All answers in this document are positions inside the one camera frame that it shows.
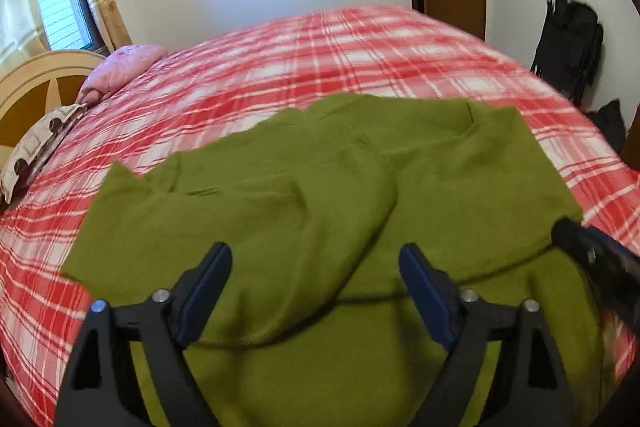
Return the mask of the cream wooden headboard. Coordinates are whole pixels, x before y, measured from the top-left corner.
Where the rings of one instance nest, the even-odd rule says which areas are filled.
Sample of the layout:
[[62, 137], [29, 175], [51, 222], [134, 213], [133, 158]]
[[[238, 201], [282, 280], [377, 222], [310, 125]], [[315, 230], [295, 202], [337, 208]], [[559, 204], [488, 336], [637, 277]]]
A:
[[1, 79], [1, 165], [37, 120], [75, 101], [85, 79], [103, 61], [103, 55], [89, 51], [51, 51]]

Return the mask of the patterned grey white pillow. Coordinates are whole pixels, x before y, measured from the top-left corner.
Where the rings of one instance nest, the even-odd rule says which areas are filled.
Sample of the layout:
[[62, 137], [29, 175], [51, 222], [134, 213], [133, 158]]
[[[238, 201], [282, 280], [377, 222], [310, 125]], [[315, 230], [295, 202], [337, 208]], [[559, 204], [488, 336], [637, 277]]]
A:
[[58, 146], [87, 113], [86, 104], [60, 106], [42, 116], [10, 150], [1, 169], [1, 197], [9, 204], [26, 190]]

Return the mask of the pink pillow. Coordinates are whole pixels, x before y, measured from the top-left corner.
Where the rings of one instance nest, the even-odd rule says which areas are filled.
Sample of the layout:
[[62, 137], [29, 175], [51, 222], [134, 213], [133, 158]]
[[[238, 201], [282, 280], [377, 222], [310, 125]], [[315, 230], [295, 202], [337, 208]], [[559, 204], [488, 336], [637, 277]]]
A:
[[156, 44], [118, 48], [90, 72], [75, 103], [93, 106], [106, 100], [167, 55], [168, 49]]

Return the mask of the red white plaid bedspread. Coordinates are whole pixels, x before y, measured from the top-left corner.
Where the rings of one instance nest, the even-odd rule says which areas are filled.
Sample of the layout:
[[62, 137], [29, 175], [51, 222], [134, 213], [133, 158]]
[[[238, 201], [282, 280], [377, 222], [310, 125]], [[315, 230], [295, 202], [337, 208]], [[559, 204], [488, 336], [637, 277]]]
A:
[[1, 349], [26, 414], [52, 423], [88, 296], [60, 270], [111, 163], [176, 150], [338, 91], [518, 108], [590, 225], [639, 245], [639, 177], [596, 127], [486, 42], [407, 8], [369, 5], [229, 32], [165, 57], [89, 113], [1, 217]]

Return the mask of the green striped knit sweater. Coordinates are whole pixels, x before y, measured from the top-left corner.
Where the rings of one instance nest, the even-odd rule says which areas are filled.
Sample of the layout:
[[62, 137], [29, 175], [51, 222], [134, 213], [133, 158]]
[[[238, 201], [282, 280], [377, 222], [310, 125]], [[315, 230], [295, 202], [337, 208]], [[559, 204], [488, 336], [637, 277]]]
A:
[[398, 269], [413, 243], [493, 303], [540, 303], [574, 420], [600, 407], [596, 304], [550, 242], [582, 208], [512, 106], [337, 94], [107, 171], [63, 274], [114, 306], [210, 247], [231, 277], [186, 361], [225, 426], [405, 426], [445, 360]]

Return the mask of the black bag on floor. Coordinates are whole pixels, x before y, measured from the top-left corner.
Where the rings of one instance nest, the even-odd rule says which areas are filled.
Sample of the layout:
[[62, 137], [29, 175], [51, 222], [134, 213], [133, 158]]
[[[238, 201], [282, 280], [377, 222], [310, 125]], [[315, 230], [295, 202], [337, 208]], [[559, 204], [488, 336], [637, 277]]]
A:
[[598, 110], [588, 112], [586, 116], [600, 130], [615, 153], [620, 154], [626, 141], [626, 127], [620, 111], [620, 100], [614, 98]]

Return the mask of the beige patterned curtain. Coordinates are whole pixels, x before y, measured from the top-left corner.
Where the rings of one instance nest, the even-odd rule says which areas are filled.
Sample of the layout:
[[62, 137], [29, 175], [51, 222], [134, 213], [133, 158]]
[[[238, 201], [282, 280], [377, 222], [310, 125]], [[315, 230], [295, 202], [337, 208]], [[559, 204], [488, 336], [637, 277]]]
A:
[[[115, 0], [88, 0], [96, 29], [103, 40], [99, 54], [129, 44], [125, 23]], [[38, 0], [1, 0], [1, 72], [37, 55], [52, 51], [40, 15]]]

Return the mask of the black suitcase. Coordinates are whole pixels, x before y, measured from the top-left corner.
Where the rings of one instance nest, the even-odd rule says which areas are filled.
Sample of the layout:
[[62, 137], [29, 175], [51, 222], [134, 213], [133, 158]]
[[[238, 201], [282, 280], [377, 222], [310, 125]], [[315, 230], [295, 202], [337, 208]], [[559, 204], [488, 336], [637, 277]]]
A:
[[593, 85], [600, 64], [604, 31], [598, 14], [578, 0], [547, 0], [530, 71], [575, 106]]

